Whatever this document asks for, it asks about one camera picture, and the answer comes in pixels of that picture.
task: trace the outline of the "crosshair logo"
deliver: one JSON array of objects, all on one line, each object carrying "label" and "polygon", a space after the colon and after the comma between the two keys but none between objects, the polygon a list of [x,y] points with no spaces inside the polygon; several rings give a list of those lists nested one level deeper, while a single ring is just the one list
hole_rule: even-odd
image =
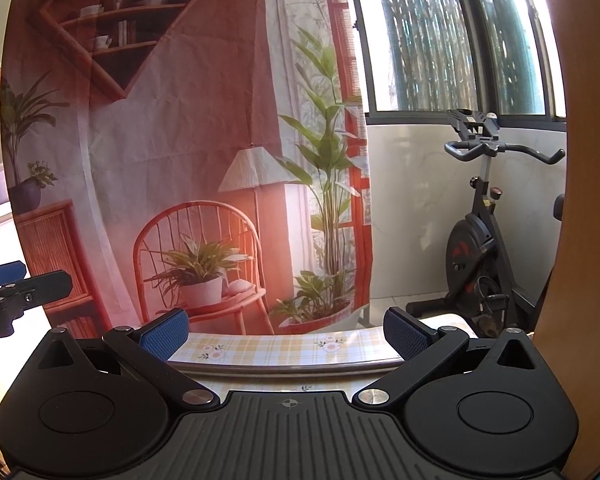
[{"label": "crosshair logo", "polygon": [[282,404],[285,408],[291,409],[295,408],[298,404],[300,404],[300,402],[289,397],[288,399],[285,399],[282,402],[280,402],[280,404]]}]

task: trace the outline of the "checkered tablecloth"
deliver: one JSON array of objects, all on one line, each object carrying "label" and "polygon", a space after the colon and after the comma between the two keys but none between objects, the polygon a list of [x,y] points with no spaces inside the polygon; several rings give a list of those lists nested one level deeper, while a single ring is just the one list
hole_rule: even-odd
[{"label": "checkered tablecloth", "polygon": [[[437,316],[425,322],[432,328],[454,325],[475,337],[459,316]],[[267,367],[362,363],[399,357],[384,339],[382,327],[376,327],[350,332],[278,336],[190,333],[187,342],[170,360]]]}]

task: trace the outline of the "lampshade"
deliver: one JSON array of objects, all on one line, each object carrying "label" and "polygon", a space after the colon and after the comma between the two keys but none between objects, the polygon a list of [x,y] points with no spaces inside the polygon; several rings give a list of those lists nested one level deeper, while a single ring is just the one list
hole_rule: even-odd
[{"label": "lampshade", "polygon": [[219,192],[249,189],[267,184],[282,184],[296,178],[262,146],[252,146],[235,154]]}]

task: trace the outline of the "wooden panel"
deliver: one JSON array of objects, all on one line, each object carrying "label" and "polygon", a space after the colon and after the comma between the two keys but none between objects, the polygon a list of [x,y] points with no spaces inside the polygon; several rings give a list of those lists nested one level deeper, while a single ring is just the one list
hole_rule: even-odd
[{"label": "wooden panel", "polygon": [[64,326],[76,339],[91,339],[99,335],[91,317],[78,317],[58,326]]},{"label": "wooden panel", "polygon": [[74,281],[71,294],[64,300],[45,305],[53,308],[88,296],[82,269],[78,264],[64,208],[21,222],[16,220],[22,253],[32,276],[53,270],[65,270]]},{"label": "wooden panel", "polygon": [[534,343],[567,391],[580,433],[565,474],[600,469],[600,0],[547,0],[568,108],[566,202]]}]

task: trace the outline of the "wall tapestry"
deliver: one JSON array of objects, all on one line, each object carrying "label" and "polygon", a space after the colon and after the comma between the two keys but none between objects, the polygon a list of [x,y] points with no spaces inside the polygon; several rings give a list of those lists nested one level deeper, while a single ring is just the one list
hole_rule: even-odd
[{"label": "wall tapestry", "polygon": [[13,0],[0,126],[32,275],[76,337],[353,329],[372,263],[347,0]]}]

